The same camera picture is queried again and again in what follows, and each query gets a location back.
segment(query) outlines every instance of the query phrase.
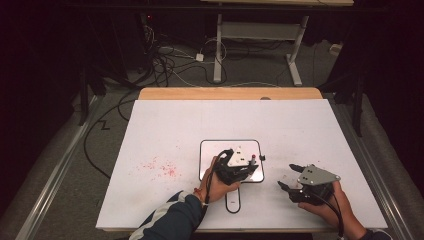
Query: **cable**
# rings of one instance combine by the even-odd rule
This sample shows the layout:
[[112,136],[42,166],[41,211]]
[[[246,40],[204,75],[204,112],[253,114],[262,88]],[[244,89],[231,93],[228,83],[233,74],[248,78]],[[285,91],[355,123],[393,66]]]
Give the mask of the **cable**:
[[85,138],[84,138],[84,144],[83,144],[83,146],[84,146],[84,154],[85,154],[85,157],[87,158],[87,161],[90,163],[90,165],[94,169],[96,169],[97,171],[99,171],[103,176],[105,176],[108,179],[110,179],[110,176],[107,173],[105,173],[102,169],[100,169],[99,167],[97,167],[96,164],[94,164],[94,162],[90,159],[90,156],[88,155],[88,151],[87,151],[87,139],[88,139],[88,136],[90,135],[91,130],[93,130],[94,126],[96,126],[97,123],[103,122],[103,124],[105,124],[106,121],[105,120],[101,120],[103,117],[105,117],[113,109],[115,109],[115,108],[117,108],[117,107],[119,107],[119,106],[121,106],[123,104],[130,103],[130,102],[134,102],[134,100],[128,100],[128,101],[122,102],[120,104],[117,104],[117,105],[113,106],[109,110],[107,110],[100,118],[97,119],[97,121],[94,122],[94,124],[90,127],[90,129],[88,130],[88,132],[87,132],[87,134],[85,135]]
[[121,108],[120,108],[120,106],[121,106],[121,103],[122,103],[122,101],[124,101],[124,99],[126,98],[126,97],[128,97],[129,95],[131,95],[131,93],[133,93],[133,92],[135,92],[135,91],[139,91],[138,89],[134,89],[134,90],[130,90],[128,93],[126,93],[121,99],[119,99],[119,102],[118,102],[118,113],[119,113],[119,115],[125,120],[125,121],[130,121],[130,119],[129,118],[126,118],[126,117],[124,117],[124,115],[122,114],[122,112],[121,112]]

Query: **white cable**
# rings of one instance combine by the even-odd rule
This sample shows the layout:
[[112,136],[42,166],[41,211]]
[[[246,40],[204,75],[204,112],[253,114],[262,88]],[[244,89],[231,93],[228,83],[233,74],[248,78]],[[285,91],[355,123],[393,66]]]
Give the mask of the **white cable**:
[[222,45],[222,47],[224,47],[224,56],[222,57],[221,61],[224,60],[225,57],[227,56],[227,48],[225,47],[224,43],[222,43],[221,41],[218,41],[215,38],[211,38],[211,39],[209,39],[208,41],[205,42],[204,46],[206,46],[206,44],[208,44],[208,43],[210,43],[212,41],[218,42],[218,43],[220,43]]

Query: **sleeve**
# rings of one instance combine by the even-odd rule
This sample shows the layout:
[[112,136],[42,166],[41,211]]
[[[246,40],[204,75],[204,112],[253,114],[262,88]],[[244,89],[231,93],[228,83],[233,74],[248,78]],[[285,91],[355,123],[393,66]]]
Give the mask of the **sleeve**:
[[360,240],[392,240],[392,237],[382,230],[367,229],[367,233]]
[[190,239],[202,220],[202,204],[188,192],[178,192],[141,224],[130,240]]

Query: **table leg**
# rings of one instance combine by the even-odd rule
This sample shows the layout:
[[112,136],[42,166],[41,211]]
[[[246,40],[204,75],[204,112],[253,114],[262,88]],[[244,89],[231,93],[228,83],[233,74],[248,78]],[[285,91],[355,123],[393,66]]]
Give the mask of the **table leg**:
[[302,22],[299,26],[299,30],[297,32],[296,40],[294,42],[293,52],[292,52],[292,54],[286,55],[287,64],[289,66],[289,70],[290,70],[290,73],[291,73],[291,76],[292,76],[292,79],[293,79],[293,83],[296,87],[302,86],[302,81],[300,80],[299,71],[297,70],[295,60],[296,60],[297,52],[299,51],[300,44],[302,43],[302,38],[303,38],[303,34],[305,33],[305,30],[306,30],[306,24],[308,23],[308,19],[309,19],[309,16],[304,16],[302,18]]
[[216,24],[216,54],[215,54],[215,67],[213,71],[213,81],[215,83],[221,82],[221,64],[222,64],[222,55],[221,55],[221,39],[222,39],[222,14],[218,14],[218,21]]

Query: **black object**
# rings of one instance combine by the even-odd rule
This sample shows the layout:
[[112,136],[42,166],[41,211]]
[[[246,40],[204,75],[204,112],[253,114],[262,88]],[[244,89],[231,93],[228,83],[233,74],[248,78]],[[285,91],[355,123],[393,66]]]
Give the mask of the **black object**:
[[226,154],[224,158],[219,158],[214,165],[214,170],[218,178],[227,185],[245,180],[258,168],[258,165],[249,163],[246,166],[229,166],[228,162],[234,154],[233,149],[224,150],[220,155]]
[[[317,174],[328,173],[327,171],[322,170],[322,169],[318,169],[313,165],[311,165],[311,166],[314,167],[315,169],[319,170],[320,173],[317,173]],[[330,199],[330,197],[333,195],[333,193],[334,193],[333,184],[332,184],[333,181],[326,182],[326,183],[323,183],[323,184],[312,185],[315,179],[314,180],[312,180],[312,178],[308,179],[307,177],[304,176],[306,174],[309,174],[309,176],[314,174],[314,172],[311,169],[306,168],[306,167],[301,167],[301,166],[298,166],[298,165],[294,165],[294,164],[290,164],[290,168],[293,169],[296,172],[302,173],[302,175],[300,177],[303,179],[303,183],[302,183],[302,180],[299,179],[299,182],[301,182],[302,185],[303,185],[302,189],[291,189],[291,188],[289,188],[289,186],[287,184],[284,184],[280,181],[278,181],[278,185],[280,185],[282,190],[289,193],[289,198],[292,202],[294,202],[294,203],[307,202],[307,203],[313,204],[315,206],[318,206],[318,205],[324,204],[324,202],[322,200],[328,201],[328,199]],[[322,176],[318,176],[317,180],[318,181],[321,180],[322,179],[321,177]],[[312,182],[312,184],[311,185],[305,184],[305,179]]]

